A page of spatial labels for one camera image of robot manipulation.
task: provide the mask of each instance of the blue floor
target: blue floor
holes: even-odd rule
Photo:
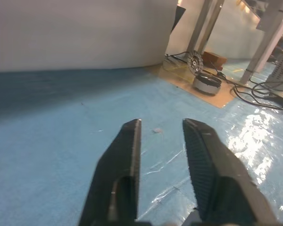
[[[182,131],[192,118],[216,129],[283,222],[283,113],[238,99],[218,109],[136,68],[0,73],[0,226],[76,226],[97,160],[134,118],[139,219],[180,225],[196,207]]]

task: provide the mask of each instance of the blue vinyl flooring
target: blue vinyl flooring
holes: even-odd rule
[[[216,129],[283,222],[283,112],[238,99],[218,109],[134,68],[0,73],[0,226],[75,226],[97,160],[134,118],[140,220],[181,225],[197,206],[182,130],[192,118]]]

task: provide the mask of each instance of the cardboard sheet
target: cardboard sheet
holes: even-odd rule
[[[191,86],[195,76],[191,73],[186,64],[181,64],[177,67],[164,61],[162,65],[146,67],[146,69],[156,74],[158,77],[182,88],[183,90],[218,108],[224,107],[235,98],[235,94],[231,92],[233,85],[228,84],[225,81],[222,81],[221,89],[215,96],[205,95],[196,91]],[[205,68],[204,71],[216,74],[214,69]]]

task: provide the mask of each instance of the white panel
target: white panel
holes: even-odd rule
[[[242,8],[235,0],[225,0],[205,51],[227,58],[252,58],[264,32],[256,30],[259,19]]]
[[[177,0],[0,0],[0,71],[162,62]]]
[[[170,35],[166,49],[168,54],[181,53],[187,50],[204,0],[181,0],[179,2],[178,5],[186,8],[186,11]]]

